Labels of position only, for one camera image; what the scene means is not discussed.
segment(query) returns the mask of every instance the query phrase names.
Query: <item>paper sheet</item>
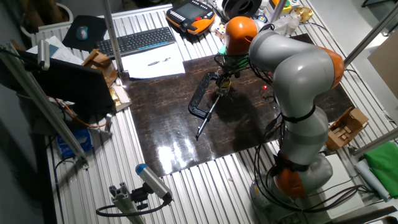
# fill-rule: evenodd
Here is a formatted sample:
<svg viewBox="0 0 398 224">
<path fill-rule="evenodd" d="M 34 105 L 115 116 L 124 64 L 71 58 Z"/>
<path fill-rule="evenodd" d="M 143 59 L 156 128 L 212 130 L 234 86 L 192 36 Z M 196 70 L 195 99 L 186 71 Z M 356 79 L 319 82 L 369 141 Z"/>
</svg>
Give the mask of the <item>paper sheet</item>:
<svg viewBox="0 0 398 224">
<path fill-rule="evenodd" d="M 84 61 L 82 59 L 74 56 L 68 48 L 66 48 L 60 40 L 56 36 L 52 36 L 48 39 L 45 39 L 50 45 L 54 45 L 58 47 L 58 50 L 51 56 L 51 58 L 62 60 L 64 62 L 74 63 L 77 65 L 81 65 Z M 32 47 L 27 50 L 27 52 L 32 54 L 37 54 L 37 46 Z"/>
<path fill-rule="evenodd" d="M 185 73 L 182 62 L 176 43 L 122 57 L 123 69 L 129 71 L 130 78 L 154 78 Z"/>
</svg>

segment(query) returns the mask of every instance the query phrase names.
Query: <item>metal rod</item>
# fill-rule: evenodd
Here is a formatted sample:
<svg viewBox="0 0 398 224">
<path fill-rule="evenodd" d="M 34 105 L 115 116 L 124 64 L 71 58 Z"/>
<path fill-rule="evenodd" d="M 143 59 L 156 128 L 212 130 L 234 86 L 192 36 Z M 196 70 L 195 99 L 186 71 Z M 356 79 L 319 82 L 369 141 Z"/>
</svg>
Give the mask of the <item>metal rod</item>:
<svg viewBox="0 0 398 224">
<path fill-rule="evenodd" d="M 367 34 L 344 60 L 345 68 L 372 42 L 372 40 L 385 28 L 385 26 L 398 14 L 398 2 L 394 8 Z"/>
<path fill-rule="evenodd" d="M 196 137 L 197 137 L 197 140 L 198 140 L 198 138 L 199 138 L 201 132 L 202 132 L 203 129 L 205 128 L 205 126 L 206 126 L 206 124 L 207 124 L 207 122 L 208 122 L 208 120 L 209 120 L 208 118 L 211 116 L 211 114 L 212 114 L 214 108 L 216 108 L 216 104 L 217 104 L 218 100 L 220 99 L 220 97 L 221 97 L 220 95 L 217 96 L 217 99 L 216 99 L 216 101 L 213 103 L 213 106 L 211 106 L 211 109 L 210 109 L 208 115 L 206 116 L 205 120 L 203 120 L 203 123 L 201 124 L 201 126 L 198 128 L 198 133 L 197 133 L 197 136 L 196 136 Z"/>
<path fill-rule="evenodd" d="M 278 4 L 276 5 L 276 7 L 274 9 L 274 14 L 272 15 L 271 23 L 273 23 L 279 19 L 280 14 L 284 10 L 286 2 L 287 2 L 287 0 L 279 0 Z"/>
<path fill-rule="evenodd" d="M 12 53 L 18 54 L 14 47 L 9 46 L 7 48 Z M 0 59 L 4 62 L 10 72 L 15 76 L 16 80 L 25 89 L 27 94 L 32 98 L 33 102 L 39 107 L 44 116 L 48 119 L 51 125 L 55 128 L 63 140 L 68 144 L 70 149 L 75 153 L 75 155 L 86 161 L 86 154 L 81 148 L 79 142 L 76 140 L 72 132 L 69 130 L 68 126 L 61 120 L 61 118 L 54 111 L 53 107 L 50 105 L 46 94 L 43 89 L 37 83 L 36 79 L 30 72 L 25 71 L 25 68 L 21 61 L 7 53 L 0 53 Z"/>
<path fill-rule="evenodd" d="M 395 128 L 394 130 L 379 137 L 378 139 L 374 140 L 373 142 L 370 142 L 369 144 L 365 145 L 364 147 L 355 150 L 355 152 L 353 153 L 353 156 L 356 156 L 356 157 L 362 156 L 363 154 L 369 152 L 370 150 L 372 150 L 372 149 L 374 149 L 374 148 L 376 148 L 394 138 L 398 138 L 398 128 Z"/>
<path fill-rule="evenodd" d="M 103 3 L 105 8 L 104 18 L 105 18 L 106 28 L 108 28 L 108 34 L 111 40 L 114 59 L 116 61 L 116 65 L 118 66 L 118 73 L 119 76 L 121 76 L 122 72 L 124 72 L 124 69 L 122 64 L 122 56 L 120 54 L 120 49 L 118 44 L 118 38 L 116 37 L 116 33 L 114 31 L 111 6 L 109 5 L 109 0 L 103 0 Z"/>
</svg>

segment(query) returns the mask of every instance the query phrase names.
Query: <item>brown work surface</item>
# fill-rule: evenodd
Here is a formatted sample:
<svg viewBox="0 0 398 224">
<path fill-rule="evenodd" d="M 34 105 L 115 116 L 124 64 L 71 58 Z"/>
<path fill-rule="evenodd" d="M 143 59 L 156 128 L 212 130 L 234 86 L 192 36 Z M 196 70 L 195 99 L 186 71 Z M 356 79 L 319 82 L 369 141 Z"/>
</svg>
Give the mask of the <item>brown work surface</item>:
<svg viewBox="0 0 398 224">
<path fill-rule="evenodd" d="M 277 105 L 266 103 L 260 94 L 264 82 L 245 70 L 240 78 L 231 79 L 229 95 L 220 99 L 197 141 L 203 120 L 189 113 L 188 104 L 203 76 L 218 67 L 213 56 L 184 62 L 184 67 L 185 75 L 124 81 L 145 163 L 158 175 L 258 145 L 267 123 L 279 114 Z M 214 88 L 213 83 L 199 108 L 210 109 Z M 353 106 L 340 85 L 318 97 L 315 104 L 325 111 L 329 122 Z"/>
</svg>

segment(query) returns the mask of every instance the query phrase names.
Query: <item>orange cable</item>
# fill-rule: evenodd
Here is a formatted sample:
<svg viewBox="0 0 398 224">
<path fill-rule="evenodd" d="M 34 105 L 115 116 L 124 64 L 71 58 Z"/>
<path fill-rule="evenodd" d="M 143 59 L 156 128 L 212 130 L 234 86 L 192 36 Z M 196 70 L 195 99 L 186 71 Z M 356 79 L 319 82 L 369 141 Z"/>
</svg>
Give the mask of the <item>orange cable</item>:
<svg viewBox="0 0 398 224">
<path fill-rule="evenodd" d="M 66 103 L 63 103 L 63 105 L 66 107 L 66 109 L 68 109 L 69 113 L 72 114 L 73 118 L 75 118 L 77 121 L 79 121 L 80 123 L 84 124 L 85 126 L 87 126 L 87 127 L 89 127 L 89 128 L 100 128 L 100 127 L 103 127 L 103 126 L 105 126 L 105 125 L 107 124 L 107 123 L 104 123 L 104 124 L 102 124 L 102 125 L 91 125 L 91 124 L 87 124 L 87 123 L 85 123 L 84 121 L 80 120 L 80 119 L 72 112 L 72 110 L 69 108 L 69 106 L 68 106 Z"/>
</svg>

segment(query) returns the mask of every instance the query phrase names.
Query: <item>keyboard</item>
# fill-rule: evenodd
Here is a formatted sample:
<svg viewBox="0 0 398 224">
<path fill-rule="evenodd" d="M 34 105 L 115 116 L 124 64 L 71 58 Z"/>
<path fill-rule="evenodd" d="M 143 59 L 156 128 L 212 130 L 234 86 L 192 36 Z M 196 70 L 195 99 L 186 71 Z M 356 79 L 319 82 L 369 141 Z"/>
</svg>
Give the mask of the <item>keyboard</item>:
<svg viewBox="0 0 398 224">
<path fill-rule="evenodd" d="M 152 50 L 157 47 L 165 46 L 175 42 L 170 28 L 163 27 L 147 30 L 136 34 L 118 37 L 120 54 L 123 56 L 136 54 L 146 50 Z M 102 54 L 114 59 L 111 40 L 102 40 L 95 43 L 95 46 Z"/>
</svg>

